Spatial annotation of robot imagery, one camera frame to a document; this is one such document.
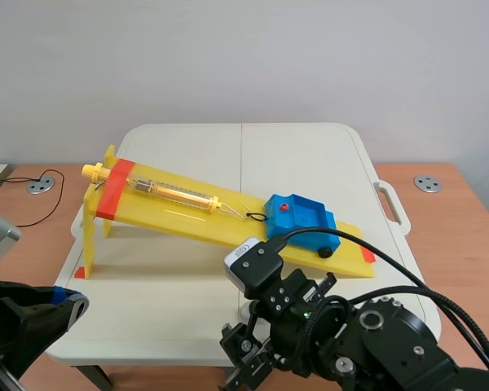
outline yellow plastic cap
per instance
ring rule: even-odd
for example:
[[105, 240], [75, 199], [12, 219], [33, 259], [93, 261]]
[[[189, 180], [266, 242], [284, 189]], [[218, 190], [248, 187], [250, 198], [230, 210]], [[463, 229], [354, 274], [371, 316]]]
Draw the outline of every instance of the yellow plastic cap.
[[111, 173], [110, 169], [105, 169], [104, 165], [98, 163], [97, 165], [84, 165], [81, 170], [81, 175], [85, 178], [89, 178], [91, 182], [98, 183], [108, 178]]

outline black cable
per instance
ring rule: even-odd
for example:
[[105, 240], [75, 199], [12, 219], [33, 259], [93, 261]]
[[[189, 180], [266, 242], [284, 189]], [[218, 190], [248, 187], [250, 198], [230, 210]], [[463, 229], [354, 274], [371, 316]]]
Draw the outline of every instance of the black cable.
[[0, 179], [0, 185], [3, 183], [22, 183], [22, 182], [29, 182], [29, 181], [39, 181], [39, 179], [35, 178], [26, 178], [26, 177], [13, 177], [13, 178], [8, 178], [8, 179]]
[[[400, 273], [408, 277], [414, 284], [416, 284], [420, 288], [428, 289], [427, 285], [425, 285], [420, 279], [418, 279], [413, 273], [411, 273], [408, 269], [405, 267], [401, 266], [395, 259], [390, 257], [389, 255], [385, 254], [375, 246], [372, 246], [370, 243], [357, 238], [356, 236], [353, 236], [351, 234], [348, 234], [347, 232], [339, 231], [339, 230], [334, 230], [332, 228], [323, 228], [323, 227], [307, 227], [307, 228], [301, 228], [298, 230], [291, 231], [285, 235], [282, 235], [280, 238], [283, 240], [283, 247], [287, 244], [288, 240], [292, 238], [295, 235], [300, 235], [304, 234], [307, 232], [321, 232], [325, 234], [330, 234], [330, 235], [336, 235], [340, 236], [344, 239], [348, 239], [354, 243], [357, 243], [359, 246], [366, 248], [367, 250], [371, 251], [372, 253], [376, 254], [378, 257], [389, 263], [391, 266], [393, 266], [396, 270], [398, 270]], [[471, 346], [471, 348], [474, 350], [474, 352], [482, 358], [484, 363], [486, 363], [486, 366], [489, 364], [489, 350], [485, 351], [482, 350], [482, 347], [478, 345], [478, 343], [474, 340], [474, 338], [469, 334], [467, 329], [460, 323], [460, 321], [456, 318], [456, 316], [446, 307], [443, 305], [439, 306], [440, 310], [447, 316], [447, 318], [455, 325], [456, 329], [460, 332], [460, 334], [465, 338], [465, 340], [468, 342], [468, 344]]]
[[[445, 297], [444, 295], [432, 291], [427, 288], [419, 288], [419, 287], [410, 287], [407, 285], [396, 286], [396, 287], [388, 287], [377, 289], [376, 291], [365, 293], [362, 296], [356, 297], [355, 299], [350, 300], [352, 305], [360, 304], [364, 301], [371, 300], [375, 297], [385, 296], [385, 295], [393, 295], [396, 293], [412, 293], [415, 295], [420, 295], [424, 297], [428, 297], [431, 299], [439, 308], [442, 308], [444, 305], [455, 313], [462, 321], [467, 325], [469, 330], [474, 334], [480, 345], [487, 351], [489, 354], [489, 340], [487, 339], [483, 330], [477, 325], [477, 323], [471, 318], [471, 316], [465, 312], [459, 305], [457, 305], [454, 301]], [[484, 355], [478, 355], [482, 361], [486, 364], [486, 367], [489, 367], [489, 357]]]
[[58, 171], [57, 169], [46, 169], [41, 175], [40, 177], [38, 178], [27, 178], [27, 177], [13, 177], [13, 178], [7, 178], [7, 179], [0, 179], [0, 185], [3, 184], [3, 183], [22, 183], [22, 182], [40, 182], [43, 175], [45, 173], [48, 173], [48, 172], [53, 172], [53, 173], [58, 173], [61, 175], [62, 177], [62, 185], [59, 189], [59, 197], [58, 197], [58, 201], [56, 201], [56, 205], [55, 207], [51, 210], [51, 212], [49, 214], [47, 214], [44, 218], [41, 218], [40, 220], [38, 220], [37, 222], [33, 222], [31, 224], [24, 224], [24, 225], [21, 225], [21, 226], [18, 226], [16, 225], [17, 227], [19, 228], [25, 228], [27, 226], [36, 226], [38, 223], [40, 222], [43, 222], [44, 220], [46, 220], [51, 214], [53, 214], [56, 210], [56, 208], [58, 208], [59, 206], [59, 203], [61, 202], [62, 200], [62, 195], [64, 194], [64, 183], [65, 183], [65, 175], [63, 175], [60, 171]]
[[26, 226], [36, 226], [37, 224], [39, 224], [40, 222], [43, 222], [44, 220], [46, 220], [47, 218], [49, 218], [51, 216], [51, 214], [53, 214], [56, 210], [56, 208], [58, 208], [58, 205], [59, 203], [61, 202], [62, 200], [62, 195], [64, 194], [64, 183], [65, 183], [65, 175], [63, 175], [60, 171], [58, 171], [57, 169], [46, 169], [42, 175], [40, 175], [40, 178], [39, 179], [36, 179], [37, 182], [40, 182], [40, 179], [43, 177], [43, 174], [45, 173], [48, 173], [48, 172], [52, 172], [52, 173], [58, 173], [62, 176], [62, 184], [61, 186], [59, 187], [59, 197], [58, 197], [58, 201], [56, 201], [56, 205], [55, 207], [49, 212], [49, 214], [47, 214], [44, 218], [41, 218], [40, 220], [38, 220], [37, 222], [32, 222], [31, 224], [24, 224], [24, 225], [21, 225], [21, 226], [18, 226], [19, 228], [25, 228]]

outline red foot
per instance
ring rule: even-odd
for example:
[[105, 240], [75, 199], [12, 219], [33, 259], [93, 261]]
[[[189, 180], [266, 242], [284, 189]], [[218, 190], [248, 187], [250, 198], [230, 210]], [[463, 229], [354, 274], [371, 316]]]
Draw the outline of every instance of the red foot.
[[85, 268], [78, 267], [78, 270], [76, 270], [76, 273], [74, 273], [74, 278], [75, 279], [84, 279], [85, 278]]

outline toy car wheel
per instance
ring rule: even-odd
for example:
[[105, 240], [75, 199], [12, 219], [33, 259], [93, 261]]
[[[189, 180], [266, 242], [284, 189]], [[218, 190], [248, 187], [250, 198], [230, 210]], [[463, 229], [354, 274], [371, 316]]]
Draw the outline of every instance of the toy car wheel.
[[317, 250], [319, 257], [321, 258], [330, 258], [333, 255], [333, 250], [330, 247], [323, 247]]

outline black string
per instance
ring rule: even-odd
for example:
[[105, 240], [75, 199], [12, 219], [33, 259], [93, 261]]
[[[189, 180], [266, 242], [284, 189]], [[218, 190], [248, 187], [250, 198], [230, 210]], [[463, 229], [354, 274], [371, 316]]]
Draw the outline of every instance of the black string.
[[42, 181], [42, 177], [45, 173], [48, 173], [48, 172], [53, 172], [53, 173], [58, 173], [62, 176], [62, 185], [59, 189], [59, 197], [58, 197], [58, 201], [56, 201], [56, 205], [55, 207], [51, 210], [51, 212], [49, 214], [47, 214], [44, 218], [41, 218], [40, 220], [38, 220], [37, 222], [32, 222], [31, 224], [24, 224], [24, 225], [21, 225], [21, 226], [18, 226], [19, 228], [25, 228], [26, 226], [36, 226], [37, 224], [39, 224], [40, 222], [43, 222], [44, 220], [46, 220], [47, 218], [49, 218], [49, 216], [51, 214], [53, 214], [56, 210], [56, 208], [58, 208], [59, 206], [59, 203], [61, 202], [62, 200], [62, 195], [64, 194], [64, 183], [65, 183], [65, 175], [63, 175], [60, 171], [58, 171], [57, 169], [46, 169], [41, 175], [39, 178], [26, 178], [26, 177], [13, 177], [13, 178], [8, 178], [8, 179], [0, 179], [0, 185], [3, 184], [3, 183], [22, 183], [22, 182], [41, 182]]
[[40, 220], [38, 220], [37, 222], [32, 222], [31, 224], [24, 224], [22, 226], [18, 226], [19, 228], [25, 228], [26, 226], [36, 226], [37, 224], [39, 224], [40, 222], [43, 222], [44, 220], [46, 220], [47, 218], [49, 218], [51, 216], [51, 214], [53, 214], [56, 210], [56, 208], [58, 208], [58, 205], [59, 203], [61, 202], [62, 200], [62, 195], [64, 194], [64, 183], [65, 183], [65, 175], [63, 175], [60, 171], [58, 171], [57, 169], [46, 169], [42, 175], [40, 175], [40, 178], [39, 179], [36, 179], [37, 182], [40, 182], [40, 179], [42, 179], [43, 177], [43, 174], [45, 173], [48, 173], [48, 172], [52, 172], [52, 173], [58, 173], [62, 176], [62, 185], [60, 186], [59, 188], [59, 197], [58, 197], [58, 201], [56, 201], [56, 205], [55, 207], [49, 212], [49, 214], [47, 214], [44, 218], [41, 218]]
[[36, 178], [26, 178], [26, 177], [13, 177], [13, 178], [8, 178], [8, 179], [0, 179], [0, 185], [3, 183], [22, 183], [22, 182], [30, 182], [30, 181], [36, 181], [39, 182], [39, 179]]
[[262, 213], [248, 212], [248, 213], [246, 213], [246, 217], [250, 217], [253, 220], [255, 220], [256, 222], [265, 222], [267, 220], [266, 214], [262, 214]]

